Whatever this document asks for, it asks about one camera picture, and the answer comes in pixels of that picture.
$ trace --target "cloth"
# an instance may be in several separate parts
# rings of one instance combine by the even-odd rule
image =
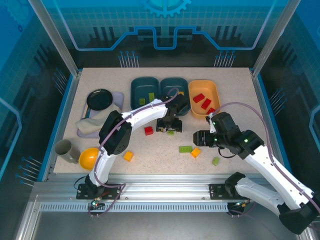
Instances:
[[[92,118],[81,119],[77,121],[75,125],[80,130],[80,132],[85,135],[100,131],[109,114],[114,110],[117,110],[119,113],[121,113],[120,108],[112,103],[109,107],[101,110]]]

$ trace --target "gear logo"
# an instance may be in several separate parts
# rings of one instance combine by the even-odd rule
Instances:
[[[6,7],[11,17],[22,25],[28,19],[29,3],[28,0],[0,0],[0,7]]]
[[[180,14],[181,10],[187,9],[187,4],[191,4],[191,0],[140,0],[140,2],[145,10],[150,11],[150,14],[164,18],[168,15],[173,17],[174,14]]]

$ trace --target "red block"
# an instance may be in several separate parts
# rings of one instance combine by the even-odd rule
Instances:
[[[212,108],[212,107],[210,107],[210,109],[209,109],[209,111],[206,113],[206,114],[210,114],[210,113],[214,113],[216,110],[214,109],[214,108]]]
[[[193,98],[193,101],[197,104],[198,102],[200,102],[201,100],[205,99],[205,95],[203,95],[202,93],[200,93],[199,95],[195,96]]]
[[[145,135],[148,136],[154,133],[154,129],[152,128],[152,126],[148,126],[144,128],[144,132],[145,132]]]
[[[203,109],[207,109],[210,103],[211,103],[211,100],[210,100],[209,98],[207,98],[207,99],[204,101],[204,103],[201,105],[201,107],[202,107]]]

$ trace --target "speckled table surface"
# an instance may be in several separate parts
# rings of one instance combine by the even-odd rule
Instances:
[[[64,132],[64,139],[69,139],[80,151],[89,147],[98,147],[98,138],[81,138],[77,135],[75,122],[81,119],[87,95],[95,90],[104,88],[111,92],[123,92],[123,112],[130,108],[130,85],[137,77],[151,76],[161,81],[167,77],[182,77],[188,82],[196,79],[212,80],[216,83],[221,104],[243,102],[256,108],[260,106],[248,68],[84,68],[73,100],[72,108]],[[224,108],[231,114],[234,122],[242,131],[250,129],[256,132],[264,141],[266,134],[260,119],[249,109],[233,105]],[[131,135],[128,151],[134,153],[131,162],[123,159],[125,152],[115,160],[110,173],[113,174],[244,174],[257,171],[238,156],[232,159],[220,158],[217,166],[212,165],[214,157],[218,157],[215,148],[200,147],[201,154],[194,159],[189,153],[179,153],[179,146],[195,147],[193,134],[199,130],[208,130],[205,120],[192,117],[191,111],[180,117],[183,122],[182,133],[173,136],[155,132],[145,136],[141,127]],[[156,121],[146,126],[156,128]],[[228,150],[222,154],[230,155]],[[88,173],[79,164],[68,163],[58,157],[55,173]]]

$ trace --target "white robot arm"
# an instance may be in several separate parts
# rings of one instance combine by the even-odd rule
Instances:
[[[162,103],[161,100],[155,99],[151,103],[149,103],[147,106],[152,106]],[[122,118],[126,118],[127,116],[132,115],[134,112],[139,111],[142,108],[145,108],[146,106],[142,106],[136,110],[132,110],[129,112],[124,112],[122,113]],[[149,123],[153,120],[156,119],[162,119],[166,114],[167,114],[168,108],[166,107],[165,104],[158,105],[156,107],[150,107],[145,110],[142,110],[138,112],[136,115],[132,116],[129,118],[126,122],[131,124],[132,130],[131,132],[135,131],[137,128],[140,128],[146,123]],[[102,147],[102,156],[101,159],[99,160],[99,163],[97,165],[97,170],[96,170],[96,176],[99,179],[100,182],[106,183],[108,181],[108,176],[110,169],[112,165],[114,164],[114,161],[116,157],[119,155],[118,154],[108,154],[107,150]],[[96,185],[97,187],[100,186],[100,184],[97,182],[97,179],[95,178],[95,171],[94,169],[90,172],[89,178],[91,182]]]
[[[107,183],[110,169],[117,155],[128,147],[131,133],[137,128],[157,120],[157,132],[166,132],[167,130],[181,132],[182,121],[176,117],[176,113],[185,108],[188,101],[183,94],[179,94],[174,98],[165,96],[162,99],[155,99],[149,104],[129,112],[111,112],[99,132],[99,143],[103,146],[94,169],[85,180],[88,188],[96,192],[94,189]]]
[[[122,114],[117,111],[110,113],[99,133],[99,142],[103,145],[101,156],[85,180],[89,189],[98,188],[101,183],[108,181],[110,169],[117,155],[127,148],[131,133],[137,128],[158,119],[157,132],[171,129],[181,131],[182,122],[175,117],[175,113],[187,105],[185,97],[179,94],[170,103],[166,103],[165,100],[155,99],[148,105]],[[211,113],[207,121],[210,130],[194,133],[195,145],[229,149],[231,153],[237,154],[256,168],[276,190],[258,185],[245,175],[236,172],[225,181],[225,188],[230,196],[240,195],[263,205],[278,215],[281,222],[295,234],[300,234],[308,227],[319,215],[313,204],[320,205],[320,193],[315,194],[299,182],[274,157],[271,160],[268,148],[262,139],[251,130],[241,132],[228,113]],[[111,134],[111,130],[120,122],[122,124]]]
[[[252,199],[279,216],[290,231],[301,234],[319,215],[314,203],[320,205],[320,194],[299,182],[274,156],[270,159],[263,140],[251,130],[240,131],[228,113],[211,113],[207,121],[210,130],[196,132],[193,142],[197,146],[229,149],[257,169],[276,190],[261,186],[236,172],[225,181],[230,196]]]

